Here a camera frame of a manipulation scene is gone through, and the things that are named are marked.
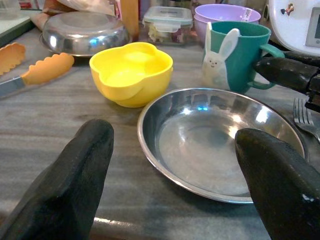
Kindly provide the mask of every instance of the teal mug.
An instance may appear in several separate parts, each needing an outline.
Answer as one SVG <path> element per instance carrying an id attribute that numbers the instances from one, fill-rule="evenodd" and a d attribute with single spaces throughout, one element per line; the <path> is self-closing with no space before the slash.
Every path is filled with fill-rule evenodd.
<path id="1" fill-rule="evenodd" d="M 244 94 L 250 87 L 270 89 L 273 83 L 255 81 L 253 64 L 263 51 L 284 58 L 284 53 L 268 44 L 271 30 L 265 26 L 240 21 L 208 22 L 202 83 L 206 87 Z"/>

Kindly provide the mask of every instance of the white bunny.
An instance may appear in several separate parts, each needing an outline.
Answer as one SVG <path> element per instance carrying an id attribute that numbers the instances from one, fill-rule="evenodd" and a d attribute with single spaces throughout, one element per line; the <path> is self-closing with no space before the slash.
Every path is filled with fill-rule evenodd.
<path id="1" fill-rule="evenodd" d="M 238 44 L 240 31 L 233 28 L 224 37 L 219 53 L 211 51 L 212 23 L 208 22 L 205 33 L 205 56 L 202 63 L 202 83 L 206 87 L 230 90 L 227 76 L 226 59 Z"/>

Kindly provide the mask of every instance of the gray marble surface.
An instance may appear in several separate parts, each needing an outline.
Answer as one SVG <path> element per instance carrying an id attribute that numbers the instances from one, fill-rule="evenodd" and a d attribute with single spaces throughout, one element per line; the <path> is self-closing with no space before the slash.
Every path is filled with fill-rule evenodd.
<path id="1" fill-rule="evenodd" d="M 33 29 L 16 42 L 26 46 L 23 64 L 0 77 L 4 81 L 51 54 Z M 174 60 L 168 90 L 200 84 L 202 48 L 160 46 Z M 293 100 L 306 96 L 284 87 L 250 89 L 260 100 L 292 121 Z M 0 221 L 14 209 L 36 176 L 56 160 L 87 120 L 109 121 L 114 152 L 92 232 L 119 239 L 269 240 L 253 204 L 221 203 L 188 192 L 161 175 L 146 159 L 137 137 L 142 108 L 124 108 L 96 89 L 87 59 L 77 59 L 64 76 L 0 100 Z M 320 148 L 302 133 L 313 166 L 320 170 Z"/>

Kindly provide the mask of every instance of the yellow plastic bowl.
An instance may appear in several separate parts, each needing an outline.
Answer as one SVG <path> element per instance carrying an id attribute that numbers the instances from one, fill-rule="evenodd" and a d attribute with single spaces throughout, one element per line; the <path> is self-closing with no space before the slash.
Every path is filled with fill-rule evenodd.
<path id="1" fill-rule="evenodd" d="M 143 107 L 164 94 L 173 71 L 172 58 L 146 42 L 103 50 L 89 64 L 100 93 L 128 108 Z"/>

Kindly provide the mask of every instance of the fork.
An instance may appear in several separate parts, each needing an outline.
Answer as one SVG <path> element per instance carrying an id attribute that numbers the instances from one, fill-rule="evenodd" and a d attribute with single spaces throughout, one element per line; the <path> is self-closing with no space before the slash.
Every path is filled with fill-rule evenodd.
<path id="1" fill-rule="evenodd" d="M 320 143 L 320 126 L 312 121 L 311 112 L 305 107 L 306 100 L 295 98 L 293 102 L 294 123 L 302 130 L 312 134 Z"/>

